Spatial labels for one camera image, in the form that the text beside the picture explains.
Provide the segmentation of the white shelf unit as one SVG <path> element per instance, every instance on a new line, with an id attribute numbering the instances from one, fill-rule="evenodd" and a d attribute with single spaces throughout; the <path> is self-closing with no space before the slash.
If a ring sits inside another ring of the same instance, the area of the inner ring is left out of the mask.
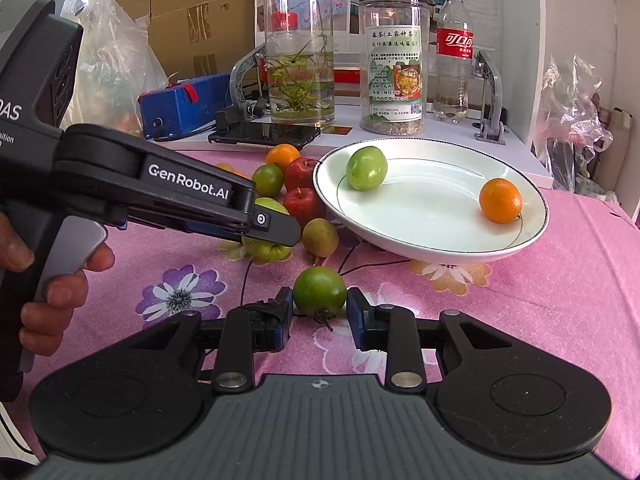
<path id="1" fill-rule="evenodd" d="M 536 182 L 639 215 L 639 0 L 466 0 Z"/>

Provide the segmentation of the red apple front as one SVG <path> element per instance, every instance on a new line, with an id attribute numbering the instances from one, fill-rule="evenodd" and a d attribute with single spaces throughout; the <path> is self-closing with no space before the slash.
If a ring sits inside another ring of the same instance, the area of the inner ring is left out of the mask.
<path id="1" fill-rule="evenodd" d="M 326 205 L 312 188 L 293 188 L 286 194 L 283 206 L 302 229 L 311 220 L 326 216 Z"/>

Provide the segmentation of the oblong green fruit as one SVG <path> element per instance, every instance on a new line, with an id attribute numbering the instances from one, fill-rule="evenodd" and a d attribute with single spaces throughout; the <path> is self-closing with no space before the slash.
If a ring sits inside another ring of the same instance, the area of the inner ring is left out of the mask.
<path id="1" fill-rule="evenodd" d="M 346 178 L 357 191 L 371 191 L 385 180 L 388 163 L 383 152 L 374 145 L 360 148 L 346 165 Z"/>

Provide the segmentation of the orange mandarin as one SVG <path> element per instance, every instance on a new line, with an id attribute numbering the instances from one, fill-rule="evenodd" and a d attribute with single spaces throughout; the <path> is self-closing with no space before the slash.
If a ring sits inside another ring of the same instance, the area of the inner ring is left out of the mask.
<path id="1" fill-rule="evenodd" d="M 299 150 L 292 144 L 282 143 L 270 148 L 265 163 L 277 166 L 282 172 L 300 157 Z"/>
<path id="2" fill-rule="evenodd" d="M 218 164 L 216 164 L 215 167 L 247 179 L 247 176 L 245 174 L 242 174 L 241 171 L 236 171 L 231 165 L 227 164 L 226 162 L 218 162 Z"/>

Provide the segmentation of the small brownish fruit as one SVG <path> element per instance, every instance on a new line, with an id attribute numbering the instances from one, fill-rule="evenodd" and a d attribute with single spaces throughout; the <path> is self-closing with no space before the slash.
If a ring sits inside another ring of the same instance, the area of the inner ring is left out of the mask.
<path id="1" fill-rule="evenodd" d="M 311 255 L 328 258 L 337 250 L 340 237 L 336 227 L 329 220 L 315 218 L 304 227 L 302 243 Z"/>

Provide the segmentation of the red apple back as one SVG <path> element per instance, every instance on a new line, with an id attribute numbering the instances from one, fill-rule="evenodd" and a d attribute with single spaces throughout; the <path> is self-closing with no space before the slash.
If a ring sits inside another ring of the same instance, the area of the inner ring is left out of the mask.
<path id="1" fill-rule="evenodd" d="M 296 188 L 313 188 L 312 176 L 318 162 L 315 159 L 299 157 L 293 160 L 283 174 L 283 183 L 288 192 Z"/>

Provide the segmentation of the green tomato with stem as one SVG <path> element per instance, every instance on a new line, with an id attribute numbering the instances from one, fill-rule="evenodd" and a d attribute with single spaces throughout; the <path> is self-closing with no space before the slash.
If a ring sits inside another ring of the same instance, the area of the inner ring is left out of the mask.
<path id="1" fill-rule="evenodd" d="M 300 316 L 312 318 L 332 332 L 331 321 L 344 307 L 347 289 L 341 275 L 325 266 L 313 266 L 296 278 L 293 301 Z"/>

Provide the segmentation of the plastic bag with groceries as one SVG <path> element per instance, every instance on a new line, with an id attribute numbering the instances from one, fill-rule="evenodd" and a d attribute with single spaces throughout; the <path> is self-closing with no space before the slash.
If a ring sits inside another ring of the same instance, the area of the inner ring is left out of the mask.
<path id="1" fill-rule="evenodd" d="M 139 96 L 168 83 L 148 33 L 115 0 L 65 0 L 61 16 L 82 27 L 62 126 L 95 124 L 141 136 Z"/>

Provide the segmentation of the small green tomato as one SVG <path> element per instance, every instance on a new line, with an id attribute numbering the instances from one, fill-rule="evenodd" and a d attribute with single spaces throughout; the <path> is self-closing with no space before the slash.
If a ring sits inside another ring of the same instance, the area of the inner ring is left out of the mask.
<path id="1" fill-rule="evenodd" d="M 276 197 L 283 188 L 283 174 L 275 164 L 258 167 L 252 175 L 252 181 L 260 197 Z"/>

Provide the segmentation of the glass vase with plant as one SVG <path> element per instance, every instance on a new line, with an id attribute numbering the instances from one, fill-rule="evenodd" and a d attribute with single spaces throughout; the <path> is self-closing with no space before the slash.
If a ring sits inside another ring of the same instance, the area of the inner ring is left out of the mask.
<path id="1" fill-rule="evenodd" d="M 332 0 L 265 0 L 271 118 L 325 126 L 335 117 Z"/>

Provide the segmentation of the blue device box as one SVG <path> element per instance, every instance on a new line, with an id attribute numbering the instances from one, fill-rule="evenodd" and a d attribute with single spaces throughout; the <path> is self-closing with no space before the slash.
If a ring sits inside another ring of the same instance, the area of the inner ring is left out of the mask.
<path id="1" fill-rule="evenodd" d="M 201 76 L 139 96 L 145 140 L 178 140 L 211 124 L 231 105 L 230 75 Z"/>

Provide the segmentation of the red apple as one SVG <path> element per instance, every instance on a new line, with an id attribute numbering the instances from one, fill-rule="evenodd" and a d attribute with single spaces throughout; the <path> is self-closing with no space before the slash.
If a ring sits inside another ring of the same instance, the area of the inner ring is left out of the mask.
<path id="1" fill-rule="evenodd" d="M 326 216 L 326 205 L 312 188 L 293 188 L 286 194 L 283 206 L 302 229 L 311 220 Z"/>
<path id="2" fill-rule="evenodd" d="M 312 176 L 318 162 L 315 159 L 299 157 L 293 160 L 283 174 L 283 183 L 288 192 L 296 188 L 313 188 Z"/>

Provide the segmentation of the cola bottle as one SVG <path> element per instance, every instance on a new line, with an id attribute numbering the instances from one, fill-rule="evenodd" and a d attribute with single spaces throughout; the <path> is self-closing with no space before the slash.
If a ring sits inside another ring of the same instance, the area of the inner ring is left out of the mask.
<path id="1" fill-rule="evenodd" d="M 436 30 L 437 119 L 457 124 L 468 114 L 473 55 L 473 25 L 464 0 L 446 0 Z"/>

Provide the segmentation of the black smartphone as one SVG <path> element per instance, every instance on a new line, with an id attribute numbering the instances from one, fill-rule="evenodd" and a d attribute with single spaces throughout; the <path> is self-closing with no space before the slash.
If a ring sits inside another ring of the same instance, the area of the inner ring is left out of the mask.
<path id="1" fill-rule="evenodd" d="M 320 136 L 321 128 L 311 125 L 273 124 L 272 122 L 239 122 L 231 127 L 216 129 L 208 135 L 213 144 L 248 144 L 275 148 L 290 144 L 301 150 Z"/>

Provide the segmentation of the clear labelled plastic jar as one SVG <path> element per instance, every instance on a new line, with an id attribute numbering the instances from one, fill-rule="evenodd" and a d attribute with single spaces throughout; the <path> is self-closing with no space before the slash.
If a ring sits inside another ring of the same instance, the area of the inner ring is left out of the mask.
<path id="1" fill-rule="evenodd" d="M 431 0 L 358 4 L 360 126 L 384 136 L 416 136 L 426 114 Z"/>

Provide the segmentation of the cardboard box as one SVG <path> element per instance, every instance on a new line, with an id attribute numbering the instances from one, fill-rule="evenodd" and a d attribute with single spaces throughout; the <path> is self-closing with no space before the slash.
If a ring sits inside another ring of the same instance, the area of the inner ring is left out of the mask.
<path id="1" fill-rule="evenodd" d="M 228 74 L 254 47 L 254 0 L 115 0 L 172 79 Z"/>

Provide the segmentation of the pink floral tablecloth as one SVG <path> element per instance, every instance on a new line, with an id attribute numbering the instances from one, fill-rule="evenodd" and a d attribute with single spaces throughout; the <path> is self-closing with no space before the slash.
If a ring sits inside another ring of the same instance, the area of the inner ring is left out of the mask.
<path id="1" fill-rule="evenodd" d="M 618 207 L 549 191 L 548 229 L 536 244 L 500 261 L 436 264 L 408 260 L 341 230 L 326 266 L 372 304 L 397 304 L 420 318 L 454 309 L 589 370 L 613 409 L 599 455 L 628 478 L 639 473 L 639 231 Z M 108 237 L 111 270 L 89 275 L 89 296 L 62 346 L 36 359 L 23 387 L 193 308 L 218 318 L 243 302 L 274 296 L 311 266 L 296 247 L 259 263 L 235 242 L 134 224 Z"/>

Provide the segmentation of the crumpled clear plastic bag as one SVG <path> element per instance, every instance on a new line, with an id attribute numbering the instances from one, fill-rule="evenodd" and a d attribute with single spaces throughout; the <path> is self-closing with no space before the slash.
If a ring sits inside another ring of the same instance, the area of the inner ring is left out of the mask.
<path id="1" fill-rule="evenodd" d="M 575 55 L 552 58 L 542 78 L 533 151 L 552 177 L 552 188 L 575 193 L 577 178 L 613 143 L 593 98 L 602 80 L 591 64 Z"/>

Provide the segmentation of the grey right bracket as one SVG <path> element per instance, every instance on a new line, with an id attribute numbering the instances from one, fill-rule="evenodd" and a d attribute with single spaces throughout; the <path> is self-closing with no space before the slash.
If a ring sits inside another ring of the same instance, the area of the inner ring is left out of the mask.
<path id="1" fill-rule="evenodd" d="M 503 84 L 497 64 L 485 50 L 477 50 L 474 61 L 474 75 L 483 79 L 482 107 L 479 122 L 474 124 L 475 139 L 492 144 L 504 145 L 504 125 L 502 122 Z"/>

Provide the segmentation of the orange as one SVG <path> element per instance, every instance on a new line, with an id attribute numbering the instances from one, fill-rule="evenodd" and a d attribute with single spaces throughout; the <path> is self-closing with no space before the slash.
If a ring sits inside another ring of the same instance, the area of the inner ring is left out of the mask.
<path id="1" fill-rule="evenodd" d="M 520 191 L 512 182 L 503 178 L 486 182 L 480 190 L 478 201 L 485 217 L 499 224 L 515 221 L 523 208 Z"/>

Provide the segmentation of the white plate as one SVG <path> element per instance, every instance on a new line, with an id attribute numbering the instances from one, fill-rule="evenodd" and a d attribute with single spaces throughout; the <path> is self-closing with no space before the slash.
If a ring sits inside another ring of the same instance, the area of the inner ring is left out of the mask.
<path id="1" fill-rule="evenodd" d="M 380 186 L 357 191 L 346 177 L 355 143 L 325 154 L 314 167 L 314 189 L 344 226 L 367 242 L 405 258 L 476 263 L 508 258 L 533 245 L 549 224 L 540 189 L 520 170 L 483 152 L 445 141 L 376 138 L 387 160 Z M 480 210 L 480 190 L 492 178 L 512 182 L 523 199 L 508 224 Z"/>

